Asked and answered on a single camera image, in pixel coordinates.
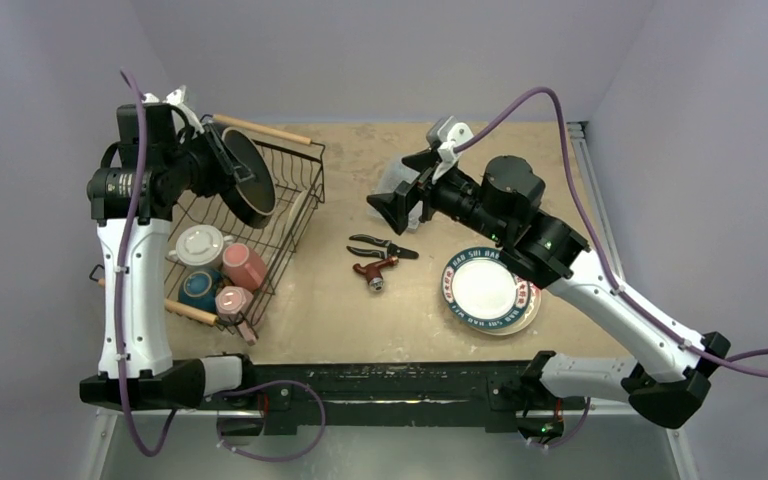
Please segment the pink ceramic mug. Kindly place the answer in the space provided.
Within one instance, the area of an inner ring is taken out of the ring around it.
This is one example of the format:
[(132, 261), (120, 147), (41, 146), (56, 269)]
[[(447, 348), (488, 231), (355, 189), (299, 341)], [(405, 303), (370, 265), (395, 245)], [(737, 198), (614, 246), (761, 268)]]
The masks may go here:
[(254, 292), (266, 280), (268, 268), (261, 256), (243, 243), (232, 243), (223, 252), (225, 275), (237, 287)]

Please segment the pink faceted ceramic cup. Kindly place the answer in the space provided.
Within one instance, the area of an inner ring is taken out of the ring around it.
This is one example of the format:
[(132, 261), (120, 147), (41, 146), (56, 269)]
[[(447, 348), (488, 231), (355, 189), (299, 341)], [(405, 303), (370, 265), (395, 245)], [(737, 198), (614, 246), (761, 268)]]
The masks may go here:
[(253, 298), (254, 294), (242, 287), (226, 286), (222, 288), (215, 296), (218, 323), (223, 326), (242, 323), (246, 319), (245, 314)]

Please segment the small cream saucer plate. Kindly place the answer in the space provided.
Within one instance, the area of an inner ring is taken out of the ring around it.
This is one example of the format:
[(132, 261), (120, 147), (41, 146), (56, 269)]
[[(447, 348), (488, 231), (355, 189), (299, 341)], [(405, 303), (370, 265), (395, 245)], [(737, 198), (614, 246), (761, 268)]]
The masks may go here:
[(298, 194), (296, 197), (294, 203), (292, 204), (290, 211), (288, 213), (287, 222), (285, 224), (285, 232), (290, 233), (292, 229), (294, 228), (296, 221), (298, 219), (299, 214), (301, 213), (305, 203), (306, 199), (308, 197), (308, 194), (310, 193), (310, 190), (307, 189), (301, 193)]

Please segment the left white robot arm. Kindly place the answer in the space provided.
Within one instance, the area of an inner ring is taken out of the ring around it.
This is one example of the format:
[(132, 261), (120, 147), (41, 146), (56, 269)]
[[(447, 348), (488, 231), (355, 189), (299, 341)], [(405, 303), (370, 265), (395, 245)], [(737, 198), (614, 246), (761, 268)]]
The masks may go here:
[(252, 173), (182, 103), (125, 104), (116, 119), (119, 139), (86, 188), (103, 254), (105, 335), (96, 373), (79, 384), (80, 399), (120, 411), (194, 409), (219, 393), (232, 408), (247, 408), (258, 382), (245, 373), (246, 356), (173, 358), (164, 265), (181, 195), (224, 193)]

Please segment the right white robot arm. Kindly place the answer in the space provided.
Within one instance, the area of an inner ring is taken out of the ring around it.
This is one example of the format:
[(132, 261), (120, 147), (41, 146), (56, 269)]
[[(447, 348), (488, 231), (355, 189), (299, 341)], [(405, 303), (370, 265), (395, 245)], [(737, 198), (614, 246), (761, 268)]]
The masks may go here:
[(668, 429), (683, 426), (700, 409), (715, 363), (728, 353), (728, 339), (688, 329), (632, 288), (612, 285), (587, 239), (541, 209), (546, 185), (525, 159), (497, 156), (481, 181), (458, 168), (433, 180), (440, 161), (431, 151), (402, 162), (418, 170), (418, 177), (366, 198), (395, 233), (405, 231), (417, 203), (424, 221), (437, 212), (450, 217), (492, 240), (509, 272), (575, 307), (631, 355), (607, 360), (541, 351), (522, 376), (529, 404), (544, 407), (569, 397), (612, 400)]

